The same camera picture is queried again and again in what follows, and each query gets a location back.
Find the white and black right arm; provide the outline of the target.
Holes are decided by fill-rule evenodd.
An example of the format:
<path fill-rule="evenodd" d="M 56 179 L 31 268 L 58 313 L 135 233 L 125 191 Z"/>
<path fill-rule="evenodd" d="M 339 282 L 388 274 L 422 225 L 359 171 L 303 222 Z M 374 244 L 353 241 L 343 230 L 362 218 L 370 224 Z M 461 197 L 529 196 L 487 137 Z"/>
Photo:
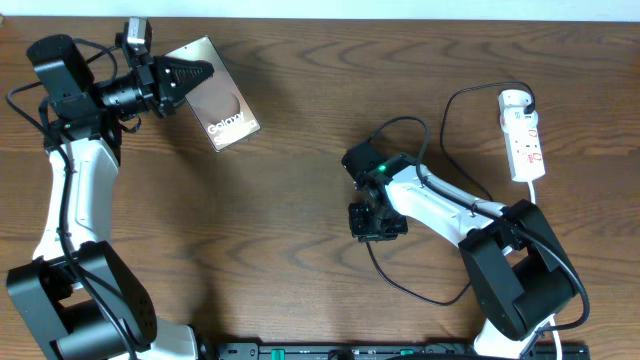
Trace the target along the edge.
<path fill-rule="evenodd" d="M 585 289 L 539 207 L 474 197 L 434 176 L 407 154 L 382 156 L 368 141 L 341 160 L 364 199 L 348 207 L 354 238 L 371 245 L 408 231 L 413 218 L 460 252 L 486 321 L 478 355 L 518 359 Z"/>

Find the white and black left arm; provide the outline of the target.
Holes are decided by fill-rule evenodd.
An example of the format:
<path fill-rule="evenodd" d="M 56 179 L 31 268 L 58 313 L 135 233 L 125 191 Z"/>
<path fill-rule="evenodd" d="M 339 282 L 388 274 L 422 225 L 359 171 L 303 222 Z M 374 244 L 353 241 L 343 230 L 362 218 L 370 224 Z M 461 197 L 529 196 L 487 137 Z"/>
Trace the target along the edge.
<path fill-rule="evenodd" d="M 129 71 L 97 81 L 82 40 L 57 34 L 27 52 L 46 90 L 33 126 L 53 181 L 47 223 L 32 260 L 9 270 L 11 301 L 48 359 L 214 359 L 190 325 L 160 319 L 111 244 L 112 196 L 122 137 L 140 117 L 172 115 L 208 80 L 202 60 L 154 56 L 147 35 L 118 34 Z"/>

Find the rose gold Galaxy smartphone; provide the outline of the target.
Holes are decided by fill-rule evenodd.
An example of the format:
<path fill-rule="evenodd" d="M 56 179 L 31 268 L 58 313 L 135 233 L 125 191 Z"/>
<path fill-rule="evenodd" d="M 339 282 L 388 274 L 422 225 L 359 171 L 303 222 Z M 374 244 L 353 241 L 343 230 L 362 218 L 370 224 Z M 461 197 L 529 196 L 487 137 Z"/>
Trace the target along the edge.
<path fill-rule="evenodd" d="M 259 120 L 208 36 L 183 45 L 168 56 L 207 61 L 213 66 L 213 75 L 192 90 L 186 100 L 216 152 L 261 130 Z"/>

